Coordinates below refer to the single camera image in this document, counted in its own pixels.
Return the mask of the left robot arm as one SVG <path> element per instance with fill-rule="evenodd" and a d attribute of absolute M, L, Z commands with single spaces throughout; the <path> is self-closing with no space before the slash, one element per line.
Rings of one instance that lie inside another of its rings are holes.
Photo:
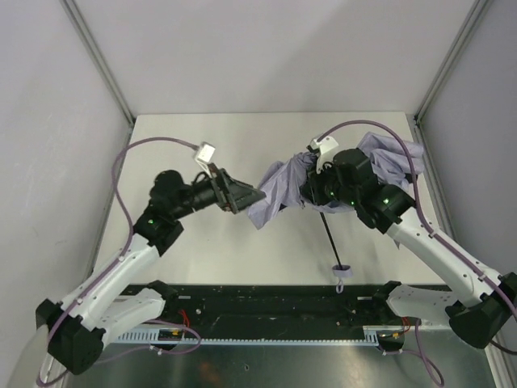
<path fill-rule="evenodd" d="M 211 205 L 238 214 L 265 196 L 214 164 L 192 183 L 174 170 L 158 174 L 120 252 L 60 302 L 46 299 L 37 307 L 37 326 L 49 329 L 48 354 L 74 375 L 86 372 L 109 344 L 162 315 L 170 292 L 160 292 L 158 281 L 123 302 L 116 299 L 172 247 L 183 232 L 182 218 Z"/>

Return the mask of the lavender folding umbrella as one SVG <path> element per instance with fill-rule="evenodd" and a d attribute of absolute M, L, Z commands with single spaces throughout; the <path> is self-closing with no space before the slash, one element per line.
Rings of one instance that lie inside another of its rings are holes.
<path fill-rule="evenodd" d="M 372 170 L 381 183 L 393 184 L 406 190 L 413 181 L 407 157 L 411 157 L 416 175 L 421 175 L 425 167 L 423 146 L 411 141 L 405 145 L 408 154 L 394 138 L 368 132 L 359 142 L 358 148 L 370 159 Z M 312 205 L 301 194 L 307 170 L 316 161 L 317 155 L 306 151 L 295 154 L 286 162 L 274 162 L 269 167 L 258 184 L 258 189 L 266 194 L 266 198 L 247 209 L 247 217 L 256 229 L 262 229 L 286 207 L 308 207 L 330 214 L 351 211 L 351 207 L 341 205 L 336 200 L 328 205 Z"/>

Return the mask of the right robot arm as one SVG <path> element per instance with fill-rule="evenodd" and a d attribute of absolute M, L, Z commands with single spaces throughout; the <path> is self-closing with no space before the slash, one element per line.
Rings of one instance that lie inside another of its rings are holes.
<path fill-rule="evenodd" d="M 447 325 L 474 348 L 485 348 L 513 315 L 515 273 L 501 275 L 434 228 L 415 197 L 379 183 L 361 150 L 316 162 L 301 194 L 314 205 L 351 206 L 366 227 L 406 247 L 447 285 L 448 290 L 438 291 L 388 282 L 379 295 L 395 315 Z"/>

